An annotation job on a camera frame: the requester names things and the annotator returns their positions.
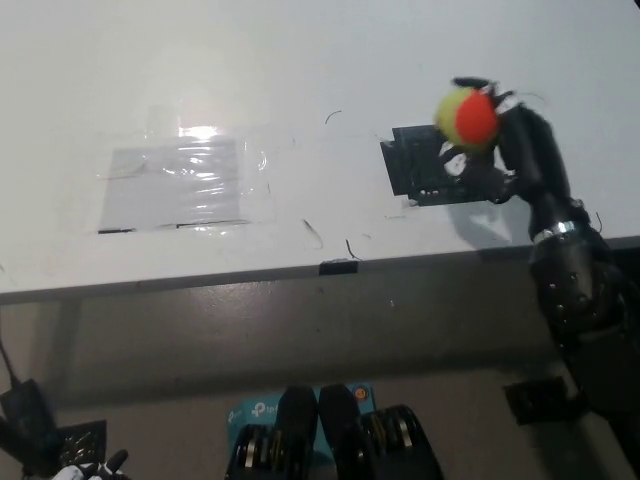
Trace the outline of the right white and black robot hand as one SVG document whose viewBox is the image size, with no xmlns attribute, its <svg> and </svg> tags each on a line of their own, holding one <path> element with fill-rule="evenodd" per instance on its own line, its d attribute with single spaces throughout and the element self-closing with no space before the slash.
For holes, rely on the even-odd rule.
<svg viewBox="0 0 640 480">
<path fill-rule="evenodd" d="M 535 244 L 588 225 L 549 122 L 496 81 L 455 77 L 452 84 L 435 114 L 447 175 L 494 204 L 514 196 L 527 203 Z"/>
</svg>

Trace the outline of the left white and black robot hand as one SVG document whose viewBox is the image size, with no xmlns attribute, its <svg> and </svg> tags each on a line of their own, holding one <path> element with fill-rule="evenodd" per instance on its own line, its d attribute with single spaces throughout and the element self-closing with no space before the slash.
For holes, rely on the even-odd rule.
<svg viewBox="0 0 640 480">
<path fill-rule="evenodd" d="M 129 480 L 130 477 L 121 470 L 128 458 L 129 452 L 121 449 L 106 462 L 65 466 L 52 480 Z"/>
</svg>

